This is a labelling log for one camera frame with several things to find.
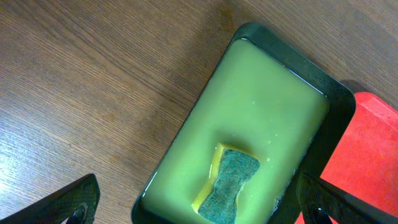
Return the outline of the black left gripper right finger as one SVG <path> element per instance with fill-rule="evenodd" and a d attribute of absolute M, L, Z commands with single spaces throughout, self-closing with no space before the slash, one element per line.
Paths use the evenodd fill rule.
<path fill-rule="evenodd" d="M 397 217 L 308 172 L 300 173 L 296 195 L 306 224 L 397 223 Z"/>

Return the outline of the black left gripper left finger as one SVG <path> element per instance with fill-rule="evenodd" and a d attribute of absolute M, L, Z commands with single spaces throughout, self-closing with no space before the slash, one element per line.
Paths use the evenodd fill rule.
<path fill-rule="evenodd" d="M 96 176 L 87 174 L 1 223 L 93 223 L 99 200 Z"/>

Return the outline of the yellow green sponge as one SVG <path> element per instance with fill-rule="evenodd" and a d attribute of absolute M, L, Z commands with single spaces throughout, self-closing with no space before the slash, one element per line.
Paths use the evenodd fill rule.
<path fill-rule="evenodd" d="M 240 191 L 260 166 L 260 161 L 245 150 L 219 142 L 208 180 L 192 203 L 194 212 L 212 223 L 234 223 Z"/>

